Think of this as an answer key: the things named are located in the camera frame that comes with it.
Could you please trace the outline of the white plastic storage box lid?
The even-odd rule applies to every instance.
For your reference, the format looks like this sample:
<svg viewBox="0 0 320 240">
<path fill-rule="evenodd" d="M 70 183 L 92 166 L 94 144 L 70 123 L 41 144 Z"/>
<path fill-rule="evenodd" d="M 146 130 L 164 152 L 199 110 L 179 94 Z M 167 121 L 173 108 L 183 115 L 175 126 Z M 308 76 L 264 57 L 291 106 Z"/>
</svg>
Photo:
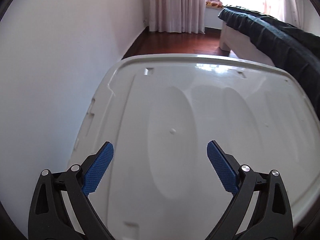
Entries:
<svg viewBox="0 0 320 240">
<path fill-rule="evenodd" d="M 288 72 L 218 56 L 157 54 L 113 65 L 69 165 L 110 142 L 95 211 L 116 239 L 205 239 L 232 195 L 208 157 L 220 147 L 257 172 L 279 171 L 298 226 L 319 198 L 319 120 Z"/>
</svg>

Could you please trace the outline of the pink curtain right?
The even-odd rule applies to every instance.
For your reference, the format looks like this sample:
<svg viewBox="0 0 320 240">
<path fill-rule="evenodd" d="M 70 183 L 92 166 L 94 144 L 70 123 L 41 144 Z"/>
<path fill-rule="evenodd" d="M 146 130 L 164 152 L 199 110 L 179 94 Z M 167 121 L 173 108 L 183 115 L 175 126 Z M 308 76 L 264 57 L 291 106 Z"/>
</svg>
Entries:
<svg viewBox="0 0 320 240">
<path fill-rule="evenodd" d="M 304 0 L 284 0 L 285 22 L 299 29 L 304 27 Z"/>
</svg>

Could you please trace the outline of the pink patterned curtain left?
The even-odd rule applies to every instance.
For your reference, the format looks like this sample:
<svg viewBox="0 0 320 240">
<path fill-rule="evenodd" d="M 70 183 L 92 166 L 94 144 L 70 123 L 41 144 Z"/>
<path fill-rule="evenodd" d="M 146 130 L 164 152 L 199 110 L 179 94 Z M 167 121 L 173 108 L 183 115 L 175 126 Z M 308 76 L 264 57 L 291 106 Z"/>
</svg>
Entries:
<svg viewBox="0 0 320 240">
<path fill-rule="evenodd" d="M 149 31 L 203 34 L 205 8 L 206 0 L 149 0 Z"/>
</svg>

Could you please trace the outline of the white bed frame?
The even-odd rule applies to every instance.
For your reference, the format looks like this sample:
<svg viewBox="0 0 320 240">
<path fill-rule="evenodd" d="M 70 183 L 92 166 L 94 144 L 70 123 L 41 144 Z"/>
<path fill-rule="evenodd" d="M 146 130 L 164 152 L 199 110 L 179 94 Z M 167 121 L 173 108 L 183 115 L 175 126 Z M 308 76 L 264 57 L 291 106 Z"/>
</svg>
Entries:
<svg viewBox="0 0 320 240">
<path fill-rule="evenodd" d="M 273 61 L 256 48 L 250 38 L 227 26 L 223 21 L 219 47 L 223 51 L 233 51 L 240 59 L 254 61 L 274 67 Z"/>
</svg>

